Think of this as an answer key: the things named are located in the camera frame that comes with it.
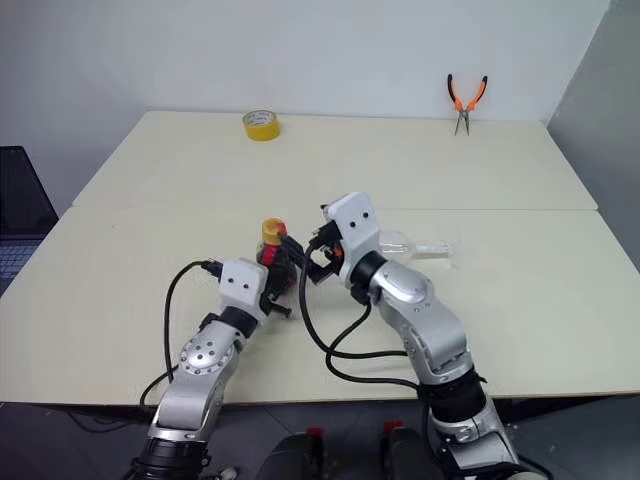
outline white table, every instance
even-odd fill
[[[322,224],[318,205],[358,188],[384,227],[456,244],[451,261],[413,266],[461,317],[491,393],[640,391],[640,277],[542,126],[477,122],[471,137],[453,139],[449,121],[286,116],[278,140],[253,143],[239,122],[145,115],[0,299],[0,400],[135,403],[163,368],[162,309],[178,269],[251,257],[269,216],[306,243]],[[390,159],[413,169],[389,174]],[[289,169],[276,178],[276,166]],[[359,313],[335,279],[310,302],[326,339]],[[185,277],[174,353],[210,311],[214,280]],[[228,402],[413,395],[332,377],[295,317],[252,337]],[[345,345],[399,347],[377,314]],[[405,359],[337,364],[413,378]]]
[[[264,201],[315,209],[368,191],[378,208],[596,208],[537,122],[474,122],[469,137],[454,137],[453,120],[281,115],[281,135],[254,142],[241,117],[147,113],[74,205],[249,209]]]
[[[268,210],[140,206],[98,218],[72,208],[0,301],[2,399],[135,403],[162,371],[162,308],[170,279],[194,258],[250,255],[261,219],[275,213]],[[278,213],[301,240],[321,223],[319,211],[291,206]],[[597,212],[381,209],[378,215],[383,225],[416,239],[457,242],[452,265],[438,260],[414,266],[433,279],[438,296],[462,319],[493,394],[640,391],[640,277]],[[335,278],[312,293],[310,303],[325,339],[360,310]],[[204,272],[185,277],[172,310],[174,353],[216,305],[213,279]],[[345,349],[399,343],[374,314]],[[357,374],[413,377],[406,359],[337,364]],[[412,395],[332,377],[297,309],[295,318],[274,318],[251,338],[227,389],[229,402]]]

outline floor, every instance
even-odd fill
[[[146,427],[130,425],[95,434],[82,431],[59,410],[0,404],[0,477],[5,480],[119,478],[138,455]],[[110,428],[92,417],[77,418],[93,429]],[[285,436],[321,427],[328,465],[325,478],[378,480],[378,442],[383,422],[418,428],[417,402],[357,402],[322,405],[229,407],[209,443],[207,473],[239,467],[252,479]],[[640,397],[618,397],[511,425],[518,451],[550,468],[558,480],[640,478]]]

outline white wall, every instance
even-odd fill
[[[0,144],[58,211],[149,108],[553,114],[608,0],[0,0]]]

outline tape roll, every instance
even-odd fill
[[[264,142],[280,135],[280,124],[276,114],[269,110],[254,110],[242,117],[247,135],[252,140]]]

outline clear plastic object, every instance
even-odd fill
[[[453,247],[449,244],[419,245],[396,230],[380,231],[380,250],[385,258],[398,263],[407,263],[412,259],[450,258],[453,255]]]

